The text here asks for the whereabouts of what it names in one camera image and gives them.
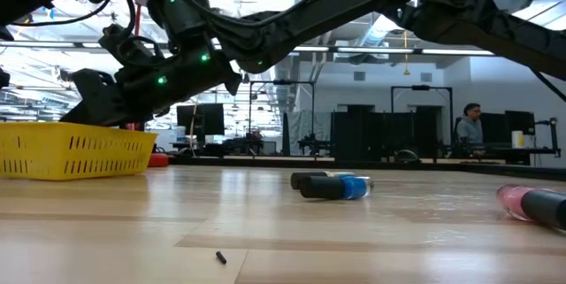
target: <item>pink object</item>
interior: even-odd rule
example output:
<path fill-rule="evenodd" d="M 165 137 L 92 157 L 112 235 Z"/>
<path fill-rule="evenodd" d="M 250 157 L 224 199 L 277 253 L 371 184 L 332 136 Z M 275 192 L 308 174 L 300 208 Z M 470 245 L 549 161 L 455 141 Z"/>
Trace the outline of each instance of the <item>pink object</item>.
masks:
<path fill-rule="evenodd" d="M 524 194 L 534 190 L 535 188 L 523 187 L 517 185 L 506 185 L 497 190 L 497 200 L 501 203 L 503 209 L 516 219 L 530 220 L 521 208 L 521 200 Z"/>

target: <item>man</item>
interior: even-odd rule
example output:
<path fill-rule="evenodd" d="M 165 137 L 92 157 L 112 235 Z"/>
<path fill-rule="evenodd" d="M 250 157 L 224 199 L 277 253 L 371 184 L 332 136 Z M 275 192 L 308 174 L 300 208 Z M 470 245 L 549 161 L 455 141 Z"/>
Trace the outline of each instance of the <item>man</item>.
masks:
<path fill-rule="evenodd" d="M 479 104 L 467 104 L 463 109 L 462 120 L 456 127 L 458 140 L 460 142 L 467 142 L 471 145 L 484 143 L 484 133 L 481 129 L 481 106 Z"/>

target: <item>wooden table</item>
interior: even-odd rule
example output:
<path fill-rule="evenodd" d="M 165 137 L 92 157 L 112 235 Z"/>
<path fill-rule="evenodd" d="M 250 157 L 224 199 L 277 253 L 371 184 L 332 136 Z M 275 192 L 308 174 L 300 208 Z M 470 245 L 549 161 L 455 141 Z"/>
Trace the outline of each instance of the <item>wooden table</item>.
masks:
<path fill-rule="evenodd" d="M 312 201 L 292 170 L 178 166 L 145 176 L 0 179 L 0 283 L 563 283 L 566 237 L 508 219 L 506 183 L 358 171 L 374 194 Z M 215 252 L 221 250 L 227 265 Z"/>

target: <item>orange object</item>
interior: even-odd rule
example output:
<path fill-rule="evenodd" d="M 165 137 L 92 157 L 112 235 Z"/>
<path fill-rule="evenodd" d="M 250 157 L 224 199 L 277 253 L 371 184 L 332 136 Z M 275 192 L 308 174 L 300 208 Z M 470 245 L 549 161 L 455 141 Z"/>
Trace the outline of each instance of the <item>orange object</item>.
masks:
<path fill-rule="evenodd" d="M 169 165 L 169 156 L 165 154 L 151 154 L 148 167 L 161 167 Z"/>

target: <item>yellow plastic basket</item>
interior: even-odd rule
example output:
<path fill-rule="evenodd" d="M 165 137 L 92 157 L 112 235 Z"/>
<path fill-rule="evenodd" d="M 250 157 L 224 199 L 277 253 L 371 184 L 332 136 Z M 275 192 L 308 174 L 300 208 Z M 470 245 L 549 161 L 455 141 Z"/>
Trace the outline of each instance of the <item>yellow plastic basket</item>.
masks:
<path fill-rule="evenodd" d="M 143 173 L 156 138 L 67 123 L 0 123 L 0 176 L 70 180 Z"/>

